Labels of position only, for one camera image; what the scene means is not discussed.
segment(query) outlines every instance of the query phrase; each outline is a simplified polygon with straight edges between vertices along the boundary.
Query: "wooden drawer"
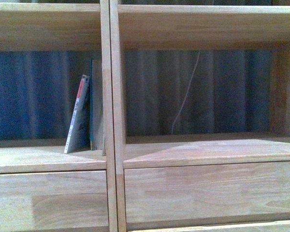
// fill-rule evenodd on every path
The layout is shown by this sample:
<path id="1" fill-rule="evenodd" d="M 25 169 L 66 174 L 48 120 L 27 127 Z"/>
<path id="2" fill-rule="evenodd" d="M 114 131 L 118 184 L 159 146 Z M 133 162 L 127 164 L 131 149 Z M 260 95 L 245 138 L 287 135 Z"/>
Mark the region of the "wooden drawer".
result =
<path id="1" fill-rule="evenodd" d="M 106 171 L 0 175 L 0 232 L 65 228 L 108 230 Z"/>
<path id="2" fill-rule="evenodd" d="M 125 170 L 128 230 L 290 219 L 290 162 Z"/>

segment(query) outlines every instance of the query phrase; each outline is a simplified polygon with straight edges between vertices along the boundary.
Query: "white cable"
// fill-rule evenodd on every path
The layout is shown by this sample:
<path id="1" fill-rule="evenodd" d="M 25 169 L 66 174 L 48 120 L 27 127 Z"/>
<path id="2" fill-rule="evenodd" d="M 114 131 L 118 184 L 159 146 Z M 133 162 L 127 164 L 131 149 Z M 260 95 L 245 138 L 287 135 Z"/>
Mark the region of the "white cable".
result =
<path id="1" fill-rule="evenodd" d="M 173 131 L 174 131 L 174 126 L 175 126 L 175 123 L 176 121 L 178 120 L 178 117 L 180 116 L 180 113 L 182 112 L 183 108 L 184 108 L 184 105 L 185 105 L 185 102 L 186 102 L 186 99 L 188 97 L 188 93 L 189 93 L 189 89 L 190 89 L 190 86 L 191 86 L 191 83 L 192 83 L 192 79 L 193 79 L 193 76 L 194 76 L 194 73 L 195 73 L 195 70 L 197 69 L 197 66 L 198 66 L 198 63 L 199 63 L 199 58 L 200 58 L 200 50 L 198 52 L 198 57 L 197 57 L 197 61 L 195 62 L 195 65 L 194 65 L 194 68 L 193 68 L 193 72 L 192 72 L 192 75 L 191 75 L 191 78 L 190 78 L 190 81 L 189 81 L 189 84 L 188 84 L 188 88 L 187 88 L 187 91 L 186 91 L 186 95 L 184 97 L 184 100 L 183 100 L 183 103 L 180 107 L 180 110 L 178 111 L 178 114 L 174 120 L 174 122 L 172 123 L 172 129 L 171 129 L 171 134 L 173 134 Z"/>

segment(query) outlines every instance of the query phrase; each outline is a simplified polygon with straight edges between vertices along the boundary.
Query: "light wood grain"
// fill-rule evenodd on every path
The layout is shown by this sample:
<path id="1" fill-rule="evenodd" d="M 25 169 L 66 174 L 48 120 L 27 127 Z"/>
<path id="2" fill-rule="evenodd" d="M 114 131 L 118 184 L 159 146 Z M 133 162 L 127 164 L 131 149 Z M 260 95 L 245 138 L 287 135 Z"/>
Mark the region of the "light wood grain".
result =
<path id="1" fill-rule="evenodd" d="M 101 150 L 63 151 L 64 146 L 0 148 L 0 173 L 106 169 Z"/>
<path id="2" fill-rule="evenodd" d="M 271 131 L 290 136 L 290 46 L 274 54 L 271 77 Z"/>
<path id="3" fill-rule="evenodd" d="M 290 220 L 225 226 L 170 228 L 134 232 L 290 232 Z"/>
<path id="4" fill-rule="evenodd" d="M 248 49 L 290 42 L 290 7 L 119 5 L 118 12 L 126 49 Z"/>
<path id="5" fill-rule="evenodd" d="M 290 162 L 125 170 L 128 230 L 290 219 Z"/>
<path id="6" fill-rule="evenodd" d="M 260 139 L 257 139 L 258 133 L 247 133 L 247 135 L 245 133 L 235 133 L 212 135 L 211 139 L 210 135 L 195 135 L 186 137 L 189 139 L 190 137 L 199 138 L 201 141 L 128 144 L 125 151 L 124 168 L 290 160 L 290 139 L 273 138 L 270 134 L 267 136 L 261 133 Z"/>
<path id="7" fill-rule="evenodd" d="M 99 4 L 0 3 L 0 51 L 101 49 Z"/>
<path id="8" fill-rule="evenodd" d="M 126 232 L 126 206 L 124 188 L 123 156 L 126 144 L 125 104 L 124 104 L 124 52 L 121 44 L 118 22 L 118 0 L 110 1 L 110 25 L 112 48 L 112 80 L 114 110 L 114 142 L 116 160 L 116 192 L 118 211 L 118 231 Z"/>
<path id="9" fill-rule="evenodd" d="M 103 114 L 105 118 L 105 151 L 107 159 L 106 167 L 107 167 L 109 230 L 110 232 L 117 232 L 118 223 L 117 223 L 116 173 L 115 173 L 114 124 L 113 124 L 110 7 L 108 0 L 100 0 L 100 4 L 101 4 L 102 74 L 103 74 Z"/>
<path id="10" fill-rule="evenodd" d="M 106 172 L 0 175 L 0 232 L 108 231 Z"/>

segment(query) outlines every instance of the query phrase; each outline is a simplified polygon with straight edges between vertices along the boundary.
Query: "wooden shelf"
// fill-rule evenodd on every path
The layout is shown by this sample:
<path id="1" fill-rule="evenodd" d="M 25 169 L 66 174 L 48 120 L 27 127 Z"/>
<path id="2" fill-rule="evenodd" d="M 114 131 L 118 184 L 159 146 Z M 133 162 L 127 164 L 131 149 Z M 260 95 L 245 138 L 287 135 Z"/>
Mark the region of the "wooden shelf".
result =
<path id="1" fill-rule="evenodd" d="M 99 4 L 0 3 L 0 51 L 101 50 Z"/>
<path id="2" fill-rule="evenodd" d="M 209 134 L 178 138 L 182 141 L 166 143 L 167 140 L 174 141 L 175 136 L 130 139 L 134 144 L 126 145 L 124 169 L 290 160 L 290 138 L 271 133 Z"/>
<path id="3" fill-rule="evenodd" d="M 102 150 L 63 151 L 64 146 L 0 148 L 0 174 L 106 169 Z"/>
<path id="4" fill-rule="evenodd" d="M 119 5 L 125 49 L 251 49 L 290 43 L 290 6 Z"/>

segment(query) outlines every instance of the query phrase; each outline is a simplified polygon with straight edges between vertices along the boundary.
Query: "wooden frame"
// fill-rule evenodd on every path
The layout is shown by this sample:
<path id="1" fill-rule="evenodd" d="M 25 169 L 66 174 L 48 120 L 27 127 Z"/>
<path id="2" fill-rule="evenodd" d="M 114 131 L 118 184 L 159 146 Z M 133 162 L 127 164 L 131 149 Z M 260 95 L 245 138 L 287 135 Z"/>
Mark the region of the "wooden frame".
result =
<path id="1" fill-rule="evenodd" d="M 102 151 L 83 151 L 65 155 L 63 154 L 65 141 L 62 140 L 0 142 L 0 178 L 3 179 L 2 174 L 7 173 L 20 173 L 19 175 L 37 173 L 37 176 L 47 176 L 48 172 L 57 171 L 87 173 L 88 170 L 97 172 L 106 170 L 103 172 L 107 176 L 107 197 L 105 195 L 103 200 L 108 202 L 103 204 L 108 206 L 109 231 L 116 232 L 109 13 L 108 0 L 100 0 L 100 4 L 0 3 L 0 51 L 101 50 L 106 134 L 106 157 L 102 156 Z M 104 231 L 105 223 L 103 226 L 102 229 L 96 229 Z"/>
<path id="2" fill-rule="evenodd" d="M 119 0 L 110 0 L 110 15 L 117 207 L 120 232 L 127 230 L 125 201 L 127 197 L 130 197 L 125 193 L 125 183 L 129 180 L 126 180 L 124 170 L 132 173 L 132 170 L 137 172 L 137 169 L 143 168 L 159 169 L 174 166 L 290 160 L 290 31 L 284 28 L 290 27 L 290 7 L 121 5 Z M 219 19 L 219 29 L 224 28 L 224 20 L 230 19 L 231 15 L 236 23 L 225 21 L 225 25 L 232 24 L 237 29 L 234 34 L 232 32 L 228 34 L 228 27 L 225 27 L 224 33 L 229 35 L 225 37 L 227 40 L 221 39 L 218 33 L 215 34 L 213 27 L 208 28 L 208 30 L 213 30 L 213 33 L 205 34 L 204 37 L 202 33 L 196 33 L 198 28 L 206 31 L 208 20 L 215 22 Z M 259 25 L 252 26 L 247 23 L 256 17 Z M 281 24 L 264 27 L 273 20 Z M 245 23 L 249 25 L 249 35 L 245 33 L 247 30 Z M 258 35 L 260 32 L 258 26 L 263 28 L 262 35 Z M 255 40 L 250 42 L 249 36 L 253 37 L 253 35 L 255 35 Z M 273 60 L 271 82 L 270 132 L 268 134 L 126 138 L 124 49 L 200 48 L 277 49 L 273 56 L 276 59 Z M 219 142 L 226 145 L 225 151 L 222 149 L 221 152 L 213 153 L 215 146 L 221 150 Z M 235 144 L 241 144 L 242 150 L 239 151 Z M 139 229 L 146 228 L 145 224 L 138 223 Z"/>

